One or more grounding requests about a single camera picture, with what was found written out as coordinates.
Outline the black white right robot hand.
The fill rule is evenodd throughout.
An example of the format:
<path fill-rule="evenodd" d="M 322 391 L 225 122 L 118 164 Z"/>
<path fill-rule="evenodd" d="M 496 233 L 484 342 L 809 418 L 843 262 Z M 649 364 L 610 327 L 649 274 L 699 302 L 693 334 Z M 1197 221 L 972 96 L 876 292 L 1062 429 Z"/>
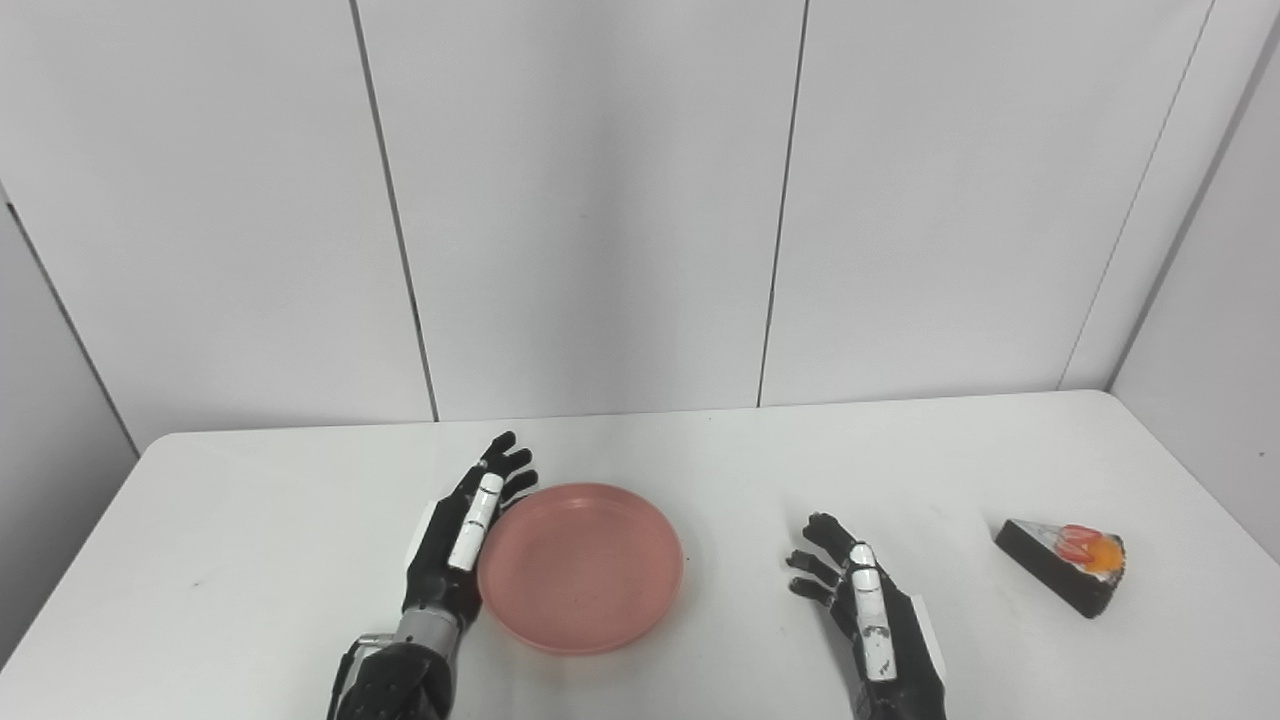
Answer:
<path fill-rule="evenodd" d="M 828 559 L 791 552 L 786 564 L 800 574 L 788 589 L 822 607 L 844 638 L 854 717 L 945 719 L 945 679 L 925 612 L 835 516 L 812 514 L 801 534 Z"/>

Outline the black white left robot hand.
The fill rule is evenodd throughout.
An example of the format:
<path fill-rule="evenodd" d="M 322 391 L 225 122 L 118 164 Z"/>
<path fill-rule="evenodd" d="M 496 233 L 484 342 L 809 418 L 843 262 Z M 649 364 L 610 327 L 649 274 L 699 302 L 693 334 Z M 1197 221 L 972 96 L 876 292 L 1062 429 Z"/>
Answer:
<path fill-rule="evenodd" d="M 479 551 L 503 515 L 538 482 L 532 452 L 517 447 L 516 433 L 507 430 L 495 437 L 433 509 L 406 570 L 401 610 L 442 610 L 467 630 L 483 606 L 476 574 Z"/>

